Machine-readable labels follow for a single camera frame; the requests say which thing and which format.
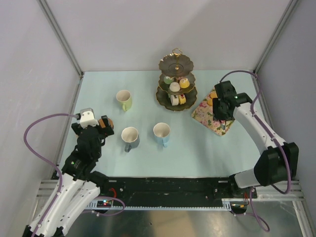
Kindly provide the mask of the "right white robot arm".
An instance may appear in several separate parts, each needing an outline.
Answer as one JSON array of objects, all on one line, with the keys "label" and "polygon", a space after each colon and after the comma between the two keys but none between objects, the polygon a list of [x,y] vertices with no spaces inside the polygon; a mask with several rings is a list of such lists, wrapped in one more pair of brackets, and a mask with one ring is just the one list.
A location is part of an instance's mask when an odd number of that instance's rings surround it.
[{"label": "right white robot arm", "polygon": [[230,81],[214,86],[217,94],[212,100],[213,118],[218,121],[236,120],[255,143],[259,158],[252,169],[230,176],[228,192],[239,198],[246,188],[256,186],[276,187],[276,183],[287,181],[286,190],[276,188],[281,194],[291,190],[291,178],[296,175],[298,146],[287,143],[260,117],[254,109],[254,100],[246,93],[237,93]]}]

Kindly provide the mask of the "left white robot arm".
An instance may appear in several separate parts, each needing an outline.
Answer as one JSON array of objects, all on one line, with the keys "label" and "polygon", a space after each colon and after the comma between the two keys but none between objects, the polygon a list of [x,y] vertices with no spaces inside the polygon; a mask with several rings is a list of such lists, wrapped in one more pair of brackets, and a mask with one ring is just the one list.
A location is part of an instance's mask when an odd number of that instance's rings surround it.
[{"label": "left white robot arm", "polygon": [[114,124],[107,116],[97,120],[91,111],[74,117],[78,121],[71,128],[77,135],[77,143],[64,166],[55,168],[59,182],[44,209],[25,227],[25,237],[65,236],[93,199],[109,193],[108,177],[93,169],[106,138],[114,134]]}]

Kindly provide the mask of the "white cup pastry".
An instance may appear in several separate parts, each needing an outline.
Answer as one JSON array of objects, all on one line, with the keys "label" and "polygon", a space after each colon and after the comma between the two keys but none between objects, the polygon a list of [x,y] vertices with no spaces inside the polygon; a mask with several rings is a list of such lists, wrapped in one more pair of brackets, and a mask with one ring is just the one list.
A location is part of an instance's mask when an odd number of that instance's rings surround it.
[{"label": "white cup pastry", "polygon": [[171,102],[172,106],[179,105],[179,97],[178,97],[178,95],[171,95],[170,96],[170,102]]}]

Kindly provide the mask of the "yellow round pastry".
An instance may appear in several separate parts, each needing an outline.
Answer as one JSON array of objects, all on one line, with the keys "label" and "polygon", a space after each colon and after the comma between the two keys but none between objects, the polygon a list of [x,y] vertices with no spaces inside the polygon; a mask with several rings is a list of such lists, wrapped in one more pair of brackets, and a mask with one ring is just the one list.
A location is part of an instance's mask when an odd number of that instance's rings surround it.
[{"label": "yellow round pastry", "polygon": [[182,78],[179,81],[179,85],[181,89],[188,88],[190,86],[190,82],[187,78]]}]

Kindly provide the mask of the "orange macaron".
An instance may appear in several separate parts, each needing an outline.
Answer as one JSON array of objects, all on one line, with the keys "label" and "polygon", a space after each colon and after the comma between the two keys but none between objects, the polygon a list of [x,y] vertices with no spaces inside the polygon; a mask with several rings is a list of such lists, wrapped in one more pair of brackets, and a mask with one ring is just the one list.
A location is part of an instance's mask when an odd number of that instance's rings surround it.
[{"label": "orange macaron", "polygon": [[209,99],[209,100],[207,101],[207,104],[210,105],[210,106],[213,106],[213,100],[212,100],[212,99]]},{"label": "orange macaron", "polygon": [[212,99],[218,97],[218,96],[217,96],[217,93],[216,93],[215,91],[211,92],[209,96],[210,96],[210,98],[212,98]]}]

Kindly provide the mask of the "white cupcake pastry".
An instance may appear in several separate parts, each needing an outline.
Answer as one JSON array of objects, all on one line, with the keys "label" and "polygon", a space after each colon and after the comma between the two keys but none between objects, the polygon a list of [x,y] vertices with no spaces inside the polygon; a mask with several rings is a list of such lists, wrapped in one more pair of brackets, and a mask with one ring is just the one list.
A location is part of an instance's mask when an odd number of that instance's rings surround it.
[{"label": "white cupcake pastry", "polygon": [[169,89],[172,92],[178,92],[181,89],[181,87],[180,87],[179,83],[173,82],[170,84]]}]

